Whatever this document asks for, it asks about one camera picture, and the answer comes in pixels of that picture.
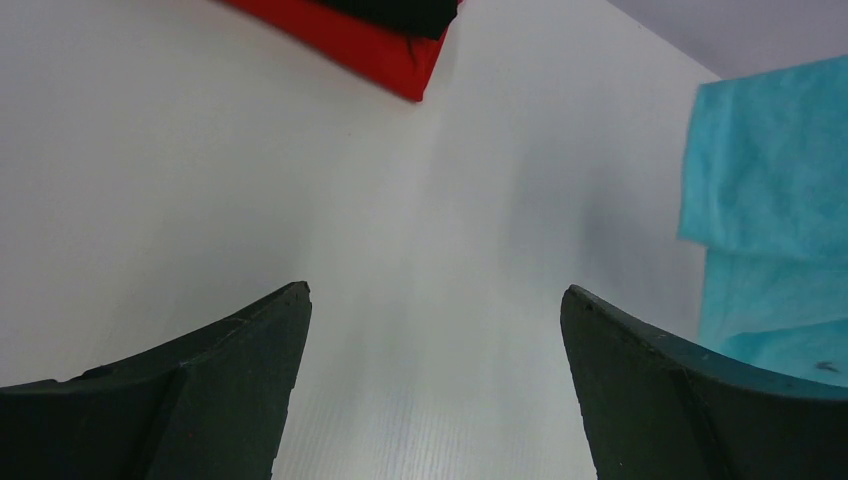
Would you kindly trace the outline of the turquoise t shirt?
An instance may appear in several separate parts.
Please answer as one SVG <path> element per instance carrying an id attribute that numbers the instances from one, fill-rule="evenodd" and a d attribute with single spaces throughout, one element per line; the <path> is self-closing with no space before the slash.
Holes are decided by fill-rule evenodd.
<path id="1" fill-rule="evenodd" d="M 847 59 L 697 90 L 678 235 L 706 250 L 699 343 L 847 383 Z"/>

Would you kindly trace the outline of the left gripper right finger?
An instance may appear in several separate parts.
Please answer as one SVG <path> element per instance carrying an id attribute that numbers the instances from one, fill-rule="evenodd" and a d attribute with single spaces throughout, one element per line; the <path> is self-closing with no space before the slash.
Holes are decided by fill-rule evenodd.
<path id="1" fill-rule="evenodd" d="M 580 286 L 564 348 L 601 479 L 843 479 L 847 391 L 760 369 Z"/>

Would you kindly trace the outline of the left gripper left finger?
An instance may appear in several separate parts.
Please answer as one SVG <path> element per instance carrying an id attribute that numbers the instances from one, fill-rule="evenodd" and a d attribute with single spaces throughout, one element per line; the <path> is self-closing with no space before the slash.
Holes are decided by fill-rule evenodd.
<path id="1" fill-rule="evenodd" d="M 67 381 L 1 391 L 5 479 L 269 479 L 312 303 L 290 283 Z"/>

